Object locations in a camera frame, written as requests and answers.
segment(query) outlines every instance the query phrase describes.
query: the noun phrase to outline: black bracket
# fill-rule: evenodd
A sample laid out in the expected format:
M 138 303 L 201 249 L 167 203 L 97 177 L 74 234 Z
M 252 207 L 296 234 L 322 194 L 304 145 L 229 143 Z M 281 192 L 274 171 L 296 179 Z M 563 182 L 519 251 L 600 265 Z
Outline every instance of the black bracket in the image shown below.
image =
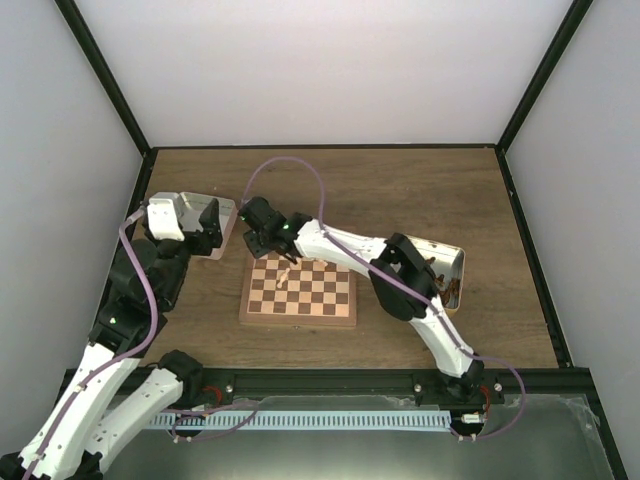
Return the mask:
M 196 399 L 202 392 L 202 364 L 180 350 L 165 353 L 158 362 L 158 368 L 166 368 L 175 373 L 178 380 L 183 383 L 182 397 L 176 405 L 191 408 L 195 406 Z
M 145 239 L 134 240 L 131 246 L 151 284 L 158 310 L 173 310 L 191 258 L 188 246 L 175 240 L 162 240 L 154 245 Z M 147 295 L 124 249 L 116 254 L 109 279 L 112 282 L 110 300 L 124 297 L 131 307 L 149 311 Z
M 158 314 L 156 335 L 167 324 L 164 315 Z M 123 299 L 110 302 L 99 312 L 94 327 L 89 333 L 89 343 L 99 343 L 120 355 L 142 343 L 151 326 L 151 315 L 131 308 Z M 135 358 L 142 358 L 148 348 L 142 350 Z
M 214 248 L 222 245 L 220 228 L 220 202 L 214 198 L 200 214 L 198 219 L 202 231 L 182 232 L 191 255 L 208 257 Z
M 264 198 L 253 197 L 240 209 L 240 217 L 251 228 L 243 238 L 254 258 L 275 251 L 290 262 L 297 263 L 301 255 L 294 241 L 302 226 L 312 219 L 309 215 L 294 213 L 287 219 L 271 208 Z
M 435 298 L 438 295 L 438 287 L 434 281 L 436 275 L 411 240 L 405 235 L 394 233 L 385 243 L 387 247 L 380 257 L 371 261 L 371 265 L 426 298 Z M 405 322 L 426 316 L 427 306 L 424 303 L 394 287 L 374 272 L 371 272 L 370 277 L 380 305 L 389 315 Z

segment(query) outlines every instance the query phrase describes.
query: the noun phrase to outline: black frame edge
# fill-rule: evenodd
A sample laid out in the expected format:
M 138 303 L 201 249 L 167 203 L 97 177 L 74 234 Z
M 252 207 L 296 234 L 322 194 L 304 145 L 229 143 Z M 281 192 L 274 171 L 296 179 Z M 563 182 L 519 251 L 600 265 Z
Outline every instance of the black frame edge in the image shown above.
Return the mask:
M 131 111 L 131 108 L 129 108 L 129 104 L 124 98 L 113 73 L 111 73 L 111 70 L 109 69 L 109 65 L 107 65 L 106 60 L 102 56 L 102 52 L 100 52 L 98 44 L 89 31 L 89 27 L 84 21 L 78 5 L 74 0 L 56 0 L 56 5 L 58 5 L 60 13 L 62 13 L 62 16 L 67 21 L 69 28 L 76 37 L 80 48 L 82 48 L 82 51 L 93 68 L 93 71 L 100 80 L 102 87 L 105 92 L 107 92 L 111 103 L 118 112 L 122 123 L 129 132 L 129 135 L 131 135 L 131 138 L 140 151 L 140 154 L 142 156 L 148 155 L 151 150 L 149 143 L 133 116 L 133 112 Z
M 562 57 L 565 49 L 569 45 L 569 42 L 573 38 L 574 33 L 580 26 L 582 19 L 587 14 L 589 7 L 593 3 L 593 0 L 574 0 L 569 10 L 567 11 L 560 27 L 549 45 L 546 53 L 542 57 L 536 72 L 533 74 L 527 89 L 518 103 L 515 112 L 511 116 L 507 127 L 498 141 L 498 146 L 505 152 L 509 150 L 509 147 L 513 143 L 518 131 L 524 124 L 529 112 L 533 108 L 536 100 L 542 93 L 544 86 L 551 77 L 553 70 L 555 69 L 558 61 Z
M 553 299 L 551 298 L 551 292 L 549 286 L 544 278 L 544 272 L 542 271 L 542 265 L 536 252 L 536 247 L 527 225 L 527 220 L 522 210 L 522 204 L 518 197 L 518 192 L 513 183 L 511 177 L 511 171 L 507 163 L 507 158 L 503 150 L 496 148 L 496 157 L 498 159 L 498 166 L 502 173 L 502 179 L 504 180 L 505 187 L 507 188 L 507 194 L 509 195 L 509 203 L 513 211 L 513 217 L 516 220 L 518 231 L 520 232 L 520 239 L 522 246 L 524 247 L 524 253 L 529 262 L 529 270 L 531 270 L 531 276 L 533 283 L 538 293 L 538 300 L 540 301 L 540 307 L 542 308 L 542 314 L 544 315 L 545 322 L 547 324 L 547 330 L 549 331 L 549 337 L 551 338 L 551 345 L 556 355 L 556 360 L 559 367 L 571 367 L 573 362 L 571 360 L 571 353 L 567 345 L 564 334 L 562 333 L 562 327 L 558 314 L 556 313 L 555 306 L 553 305 Z
M 289 145 L 201 145 L 201 146 L 163 146 L 160 150 L 322 150 L 344 149 L 411 149 L 411 148 L 495 148 L 494 143 L 319 143 Z
M 131 395 L 140 387 L 151 368 L 139 367 L 125 379 L 119 395 Z M 527 393 L 541 395 L 584 395 L 589 408 L 598 417 L 598 435 L 604 447 L 614 478 L 628 478 L 620 453 L 600 404 L 598 392 L 587 368 L 537 368 L 518 369 Z M 60 395 L 68 387 L 75 370 L 67 370 L 60 387 Z M 506 369 L 487 369 L 485 372 L 502 385 L 502 393 L 517 395 L 520 387 L 515 377 Z M 205 368 L 203 382 L 217 386 L 223 393 L 223 403 L 230 403 L 234 396 L 265 398 L 267 396 L 317 396 L 317 395 L 391 395 L 414 397 L 416 379 L 426 380 L 424 385 L 439 378 L 435 369 L 249 369 Z M 233 388 L 228 393 L 226 386 Z M 425 392 L 425 404 L 431 404 Z M 455 406 L 440 405 L 455 409 Z
M 155 166 L 156 159 L 158 158 L 158 151 L 159 149 L 154 147 L 149 151 L 148 155 L 145 155 L 142 158 L 142 164 L 140 165 L 136 185 L 133 188 L 131 201 L 129 202 L 129 208 L 127 209 L 127 216 L 137 210 L 144 200 L 147 187 L 149 186 L 149 181 L 151 180 L 151 173 L 153 172 L 153 167 Z

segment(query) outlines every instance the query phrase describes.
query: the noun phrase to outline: black metal rail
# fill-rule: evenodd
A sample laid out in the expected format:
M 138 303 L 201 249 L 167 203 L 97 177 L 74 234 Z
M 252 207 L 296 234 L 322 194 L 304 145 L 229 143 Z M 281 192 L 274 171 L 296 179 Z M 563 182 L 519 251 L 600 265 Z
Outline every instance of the black metal rail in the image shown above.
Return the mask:
M 587 14 L 589 7 L 593 3 L 593 0 L 574 0 L 567 14 L 565 15 L 560 27 L 556 31 L 549 48 L 547 49 L 544 57 L 540 61 L 536 72 L 533 74 L 527 89 L 520 100 L 520 103 L 516 107 L 515 112 L 511 116 L 507 127 L 498 141 L 498 147 L 500 150 L 507 151 L 516 138 L 518 131 L 524 124 L 527 115 L 536 103 L 536 100 L 540 96 L 542 89 L 551 77 L 551 73 L 556 68 L 558 61 L 562 57 L 567 45 L 573 38 L 573 34 L 578 30 L 578 26 L 582 19 Z
M 118 392 L 130 395 L 142 385 L 152 371 L 138 368 L 125 380 Z M 600 420 L 599 434 L 616 479 L 627 478 L 624 465 L 600 405 L 598 392 L 586 368 L 521 369 L 519 370 L 528 394 L 584 395 Z M 60 393 L 69 385 L 75 370 L 68 370 Z M 508 370 L 487 369 L 485 382 L 499 383 L 501 395 L 519 394 L 516 379 Z M 437 386 L 440 372 L 433 369 L 406 370 L 300 370 L 300 369 L 213 369 L 205 368 L 203 383 L 223 392 L 223 403 L 234 397 L 262 399 L 270 396 L 327 396 L 327 395 L 388 395 L 415 397 L 422 404 L 439 405 L 461 411 L 465 405 L 445 399 Z M 477 402 L 467 404 L 476 407 Z
M 556 355 L 558 366 L 570 367 L 572 365 L 571 354 L 567 341 L 562 333 L 562 327 L 560 326 L 560 320 L 558 320 L 558 314 L 553 305 L 551 298 L 551 292 L 549 286 L 544 278 L 544 272 L 542 271 L 542 265 L 536 252 L 536 247 L 531 238 L 531 232 L 527 225 L 527 219 L 522 210 L 520 199 L 518 198 L 518 192 L 513 184 L 513 178 L 509 171 L 509 165 L 505 158 L 504 152 L 496 148 L 496 156 L 498 157 L 498 165 L 502 172 L 502 178 L 504 179 L 505 186 L 507 187 L 507 194 L 509 196 L 509 202 L 511 203 L 511 209 L 513 210 L 513 216 L 520 232 L 520 239 L 524 247 L 524 253 L 529 262 L 529 269 L 531 270 L 531 276 L 533 277 L 533 283 L 538 293 L 538 299 L 540 300 L 540 306 L 542 308 L 542 314 L 547 323 L 547 330 L 549 331 L 549 337 L 551 338 L 551 345 Z
M 138 147 L 140 154 L 142 156 L 148 155 L 151 150 L 149 143 L 133 116 L 133 112 L 129 108 L 129 104 L 124 98 L 113 73 L 111 73 L 107 61 L 102 56 L 102 52 L 100 52 L 98 44 L 84 21 L 76 2 L 74 0 L 56 0 L 56 4 L 62 16 L 69 24 L 69 28 L 76 37 L 87 60 L 89 60 L 91 67 L 93 67 L 93 71 L 96 73 L 98 80 L 100 80 L 104 90 L 107 92 L 111 103 L 118 112 L 118 115 L 120 115 L 122 123 L 124 123 L 124 126 L 129 131 L 129 135 L 131 135 L 136 147 Z

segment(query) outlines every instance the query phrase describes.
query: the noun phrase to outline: chessboard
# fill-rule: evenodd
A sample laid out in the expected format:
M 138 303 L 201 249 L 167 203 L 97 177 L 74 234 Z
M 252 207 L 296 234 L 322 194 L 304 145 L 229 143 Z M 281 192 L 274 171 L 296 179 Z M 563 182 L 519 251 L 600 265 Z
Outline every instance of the chessboard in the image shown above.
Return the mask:
M 250 256 L 240 323 L 355 327 L 356 274 L 321 260 L 289 262 L 275 252 Z

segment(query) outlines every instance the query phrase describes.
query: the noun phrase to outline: wooden board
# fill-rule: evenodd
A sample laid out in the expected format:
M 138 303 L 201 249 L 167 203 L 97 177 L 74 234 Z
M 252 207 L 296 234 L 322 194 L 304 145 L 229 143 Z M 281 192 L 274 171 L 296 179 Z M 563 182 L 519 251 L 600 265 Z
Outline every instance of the wooden board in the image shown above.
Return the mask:
M 300 156 L 318 169 L 328 225 L 371 236 L 401 232 L 463 248 L 462 303 L 453 322 L 465 341 L 517 367 L 557 366 L 492 149 L 161 150 L 147 196 L 192 191 L 238 201 L 253 170 L 275 155 Z M 285 215 L 315 216 L 318 192 L 313 176 L 293 163 L 270 165 L 252 189 Z M 413 328 L 382 310 L 364 278 L 357 284 L 356 328 L 240 325 L 244 231 L 236 222 L 221 260 L 191 260 L 177 306 L 147 361 L 177 348 L 221 367 L 435 366 Z
M 247 325 L 355 327 L 356 274 L 309 258 L 289 262 L 275 252 L 248 255 L 240 322 Z

